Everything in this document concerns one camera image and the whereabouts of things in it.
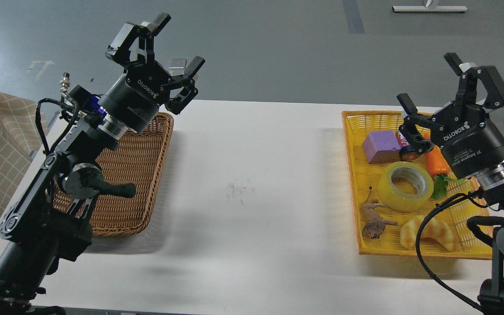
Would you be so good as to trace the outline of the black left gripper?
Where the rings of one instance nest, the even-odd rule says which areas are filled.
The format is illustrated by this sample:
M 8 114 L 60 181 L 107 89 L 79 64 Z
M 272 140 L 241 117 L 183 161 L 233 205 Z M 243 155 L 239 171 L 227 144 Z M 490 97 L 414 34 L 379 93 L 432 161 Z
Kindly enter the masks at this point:
M 169 14 L 161 12 L 152 22 L 127 22 L 105 52 L 106 58 L 122 66 L 123 74 L 100 98 L 99 105 L 108 119 L 136 133 L 144 131 L 163 104 L 178 115 L 198 94 L 195 76 L 204 58 L 195 56 L 181 74 L 172 77 L 155 60 L 154 38 L 170 20 Z M 136 40 L 142 53 L 132 60 L 130 49 Z

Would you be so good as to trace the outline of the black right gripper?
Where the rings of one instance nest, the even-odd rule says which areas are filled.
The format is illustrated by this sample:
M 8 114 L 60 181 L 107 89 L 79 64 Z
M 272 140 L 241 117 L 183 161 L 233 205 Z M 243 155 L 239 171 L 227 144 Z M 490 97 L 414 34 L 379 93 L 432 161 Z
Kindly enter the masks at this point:
M 455 52 L 444 54 L 444 60 L 459 77 L 453 104 L 428 116 L 418 112 L 408 94 L 398 94 L 406 114 L 399 131 L 418 155 L 439 146 L 455 176 L 467 178 L 504 161 L 504 136 L 486 112 L 504 107 L 504 80 L 495 66 L 463 63 Z M 486 90 L 482 103 L 476 101 L 479 81 Z M 417 126 L 431 130 L 431 140 L 424 138 Z

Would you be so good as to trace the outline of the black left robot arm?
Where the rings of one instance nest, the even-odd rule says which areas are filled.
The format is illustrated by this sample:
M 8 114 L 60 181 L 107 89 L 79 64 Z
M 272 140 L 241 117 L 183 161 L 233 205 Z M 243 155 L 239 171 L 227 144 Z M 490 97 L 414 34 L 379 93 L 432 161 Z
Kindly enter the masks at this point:
M 178 115 L 197 96 L 204 58 L 196 56 L 176 76 L 155 59 L 154 39 L 170 19 L 160 13 L 152 22 L 122 26 L 106 57 L 124 72 L 105 94 L 64 86 L 60 100 L 41 100 L 60 106 L 67 126 L 49 146 L 37 125 L 45 159 L 0 224 L 8 241 L 0 256 L 0 315 L 65 314 L 59 306 L 30 310 L 32 299 L 46 293 L 42 280 L 61 259 L 76 261 L 92 244 L 90 219 L 100 196 L 136 195 L 133 183 L 106 182 L 97 158 L 114 151 L 126 131 L 142 133 L 162 105 Z

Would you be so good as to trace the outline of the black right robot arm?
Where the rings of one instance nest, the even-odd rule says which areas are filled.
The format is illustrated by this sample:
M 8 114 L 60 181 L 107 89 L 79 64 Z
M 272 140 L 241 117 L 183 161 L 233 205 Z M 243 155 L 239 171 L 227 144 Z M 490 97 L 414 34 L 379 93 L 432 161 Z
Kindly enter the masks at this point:
M 454 52 L 444 55 L 459 78 L 455 99 L 431 116 L 420 114 L 407 94 L 399 94 L 404 109 L 400 133 L 418 155 L 438 146 L 459 179 L 475 178 L 477 190 L 457 193 L 438 204 L 416 229 L 418 260 L 431 279 L 484 315 L 504 315 L 504 217 L 470 217 L 467 228 L 492 248 L 492 274 L 480 288 L 478 301 L 452 289 L 433 273 L 422 257 L 420 239 L 424 228 L 440 212 L 462 201 L 484 199 L 486 206 L 504 211 L 504 136 L 490 119 L 490 112 L 504 107 L 504 80 L 495 66 L 464 63 Z

